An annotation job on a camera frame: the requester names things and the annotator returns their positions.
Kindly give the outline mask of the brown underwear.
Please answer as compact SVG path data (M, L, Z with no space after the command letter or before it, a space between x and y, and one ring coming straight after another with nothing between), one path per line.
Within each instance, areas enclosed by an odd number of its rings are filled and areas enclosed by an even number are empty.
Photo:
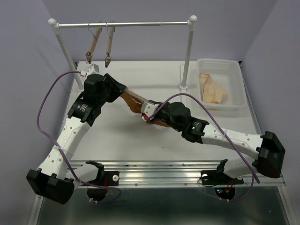
M158 105L158 107L162 104L162 102L148 100L148 99L134 93L130 89L126 89L125 92L123 94L121 94L120 97L126 102L129 109L133 113L137 113L137 114L143 114L143 112L141 111L141 108L142 108L143 103L145 103L145 102L151 103L152 105ZM146 120L145 122L148 124L155 124L155 125L163 126L166 128L172 128L172 126L169 126L167 123L165 123L163 120L160 120L160 119L153 118L151 120Z

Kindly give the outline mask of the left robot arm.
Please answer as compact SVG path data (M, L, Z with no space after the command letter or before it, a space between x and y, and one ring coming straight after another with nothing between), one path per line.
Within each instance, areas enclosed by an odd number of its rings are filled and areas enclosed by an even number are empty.
M36 170L29 170L26 179L35 194L60 204L67 203L74 190L82 185L98 188L101 195L91 197L89 201L104 204L108 203L105 197L109 189L121 192L119 188L108 185L104 166L90 160L73 169L70 160L84 135L101 114L102 106L115 101L127 88L109 74L89 75L84 71L78 71L77 74L86 78L83 92L72 104L57 139L41 128L40 118L37 117L38 130L48 137L54 146Z

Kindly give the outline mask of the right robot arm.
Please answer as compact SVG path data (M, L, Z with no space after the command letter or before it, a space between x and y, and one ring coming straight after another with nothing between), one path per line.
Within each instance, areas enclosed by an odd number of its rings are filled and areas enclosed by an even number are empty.
M216 122L209 123L193 117L190 109L181 102L149 103L142 112L144 118L164 122L191 143L236 151L239 158L222 160L215 171L215 178L221 183L247 174L259 173L273 179L281 176L285 148L273 132L250 135L224 129Z

